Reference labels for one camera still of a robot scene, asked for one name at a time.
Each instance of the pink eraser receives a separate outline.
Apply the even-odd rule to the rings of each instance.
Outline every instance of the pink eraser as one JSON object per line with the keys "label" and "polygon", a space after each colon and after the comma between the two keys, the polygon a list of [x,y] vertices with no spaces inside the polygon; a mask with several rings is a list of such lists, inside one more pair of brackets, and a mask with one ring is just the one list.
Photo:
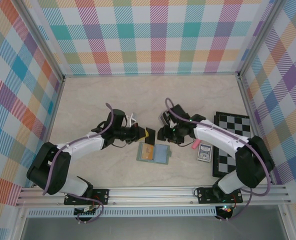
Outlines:
{"label": "pink eraser", "polygon": [[192,149],[196,149],[196,148],[198,148],[198,146],[199,146],[200,143],[201,143],[201,140],[200,140],[200,139],[196,139],[196,140],[194,141],[194,143],[192,144],[191,148],[192,148]]}

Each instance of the vent grille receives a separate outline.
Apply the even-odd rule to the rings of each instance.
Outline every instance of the vent grille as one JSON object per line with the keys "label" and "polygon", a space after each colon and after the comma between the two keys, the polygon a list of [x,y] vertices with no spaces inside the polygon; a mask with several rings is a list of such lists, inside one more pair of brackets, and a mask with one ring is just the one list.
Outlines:
{"label": "vent grille", "polygon": [[[98,215],[83,213],[84,217]],[[196,217],[215,216],[214,206],[190,206],[190,207],[106,207],[101,217]],[[31,208],[29,218],[69,218],[76,217],[73,208]]]}

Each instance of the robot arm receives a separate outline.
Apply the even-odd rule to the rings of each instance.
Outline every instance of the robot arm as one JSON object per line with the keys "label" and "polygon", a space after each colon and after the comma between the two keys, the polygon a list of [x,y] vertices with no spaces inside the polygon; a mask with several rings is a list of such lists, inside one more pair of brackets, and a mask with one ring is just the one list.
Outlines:
{"label": "robot arm", "polygon": [[61,192],[84,196],[86,198],[91,197],[88,196],[88,193],[92,192],[93,185],[81,177],[69,175],[68,170],[70,163],[91,152],[108,147],[113,144],[116,139],[131,144],[132,142],[136,142],[148,136],[147,131],[139,127],[138,123],[131,124],[130,127],[122,126],[124,119],[127,120],[123,111],[113,109],[112,112],[112,124],[101,135],[91,137],[95,133],[102,132],[103,129],[109,126],[112,113],[109,113],[106,121],[101,122],[97,128],[92,129],[86,136],[73,141],[74,143],[72,142],[71,145],[68,143],[57,145],[50,142],[44,143],[27,172],[27,178],[42,189],[45,189],[53,159],[56,153],[65,146],[55,160],[47,193],[53,195]]}
{"label": "robot arm", "polygon": [[165,111],[161,115],[161,121],[165,124],[158,131],[158,139],[182,144],[184,137],[189,135],[193,139],[200,139],[222,149],[236,160],[236,170],[220,178],[213,186],[213,195],[220,201],[233,191],[244,186],[255,188],[266,177],[264,169],[258,158],[245,145],[248,144],[259,154],[268,172],[272,171],[275,164],[267,150],[264,141],[258,137],[247,138],[219,126],[214,125],[205,117],[198,114],[190,117],[180,105],[170,108],[176,115],[189,120],[182,121]]}

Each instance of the small box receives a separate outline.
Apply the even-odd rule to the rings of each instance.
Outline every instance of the small box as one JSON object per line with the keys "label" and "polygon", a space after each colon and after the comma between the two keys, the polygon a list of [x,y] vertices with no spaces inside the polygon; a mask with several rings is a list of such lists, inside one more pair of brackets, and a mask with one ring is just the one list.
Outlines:
{"label": "small box", "polygon": [[212,145],[200,143],[198,148],[197,160],[210,163],[212,158],[212,151],[213,151]]}

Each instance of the black and white checkered board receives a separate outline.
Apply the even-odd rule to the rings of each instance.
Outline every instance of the black and white checkered board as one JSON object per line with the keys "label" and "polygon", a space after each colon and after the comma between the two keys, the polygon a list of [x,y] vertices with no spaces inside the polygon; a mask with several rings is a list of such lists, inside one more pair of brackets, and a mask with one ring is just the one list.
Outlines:
{"label": "black and white checkered board", "polygon": [[[251,137],[249,116],[216,112],[214,124],[234,134]],[[236,161],[225,151],[214,146],[212,176],[221,178],[236,169]]]}

